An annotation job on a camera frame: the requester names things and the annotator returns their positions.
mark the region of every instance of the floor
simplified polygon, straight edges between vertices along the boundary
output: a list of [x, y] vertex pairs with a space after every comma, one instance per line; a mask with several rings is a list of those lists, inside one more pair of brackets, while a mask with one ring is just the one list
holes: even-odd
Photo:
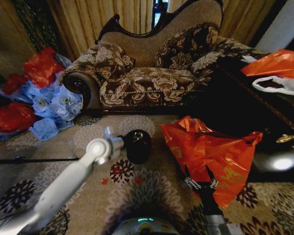
[[[165, 217], [182, 234], [206, 234], [200, 200], [182, 177], [160, 125], [177, 116], [81, 116], [75, 126], [40, 142], [30, 132], [0, 141], [0, 159], [82, 157], [87, 143], [110, 125], [117, 134], [143, 129], [152, 138], [149, 160], [134, 165], [125, 150], [118, 159], [96, 166], [86, 183], [38, 234], [100, 235], [125, 218]], [[34, 205], [39, 195], [70, 162], [0, 165], [0, 218]], [[228, 222], [246, 235], [294, 235], [294, 183], [249, 183], [222, 209]]]

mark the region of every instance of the red plastic bag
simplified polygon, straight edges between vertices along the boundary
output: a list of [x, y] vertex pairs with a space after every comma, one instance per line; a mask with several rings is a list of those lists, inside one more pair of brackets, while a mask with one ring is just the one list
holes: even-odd
[[246, 76], [277, 75], [294, 78], [294, 51], [280, 49], [245, 66], [241, 72]]
[[33, 110], [25, 104], [11, 103], [0, 107], [0, 132], [26, 130], [34, 121]]
[[186, 165], [196, 182], [209, 182], [206, 166], [209, 167], [219, 180], [214, 199], [226, 208], [246, 183], [255, 145], [262, 133], [255, 131], [244, 138], [234, 138], [211, 130], [190, 116], [162, 125], [161, 130], [184, 173]]
[[53, 54], [55, 51], [51, 47], [46, 47], [23, 66], [25, 77], [38, 88], [50, 85], [53, 82], [53, 74], [64, 70], [52, 57]]
[[11, 94], [17, 91], [22, 85], [26, 83], [27, 79], [19, 74], [10, 74], [7, 82], [5, 83], [2, 91], [5, 94]]

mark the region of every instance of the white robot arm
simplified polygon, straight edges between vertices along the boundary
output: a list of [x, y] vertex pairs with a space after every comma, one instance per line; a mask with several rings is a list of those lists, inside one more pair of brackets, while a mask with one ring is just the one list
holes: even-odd
[[44, 228], [86, 181], [93, 171], [94, 163], [101, 165], [120, 155], [123, 139], [113, 137], [111, 127], [105, 128], [105, 137], [90, 141], [85, 155], [78, 162], [70, 164], [53, 181], [32, 210], [16, 214], [5, 221], [0, 227], [0, 235], [31, 233]]

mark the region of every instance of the throw pillow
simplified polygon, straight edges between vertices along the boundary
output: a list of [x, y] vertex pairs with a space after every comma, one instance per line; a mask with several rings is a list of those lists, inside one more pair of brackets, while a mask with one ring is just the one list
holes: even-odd
[[160, 47], [153, 66], [184, 70], [209, 52], [218, 37], [219, 28], [214, 23], [201, 23], [177, 33]]
[[122, 56], [122, 62], [124, 64], [125, 71], [130, 72], [131, 69], [134, 68], [136, 60], [124, 54]]
[[99, 76], [109, 82], [117, 82], [125, 74], [122, 61], [124, 51], [114, 43], [99, 42], [95, 67]]

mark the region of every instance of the dark wooden table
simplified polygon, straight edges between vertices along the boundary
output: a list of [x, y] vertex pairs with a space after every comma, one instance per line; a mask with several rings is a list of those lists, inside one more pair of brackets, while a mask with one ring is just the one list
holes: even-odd
[[203, 101], [192, 115], [225, 134], [264, 133], [256, 147], [250, 182], [294, 181], [294, 96], [256, 90], [252, 82], [259, 77], [242, 74], [245, 65], [238, 59], [219, 60]]

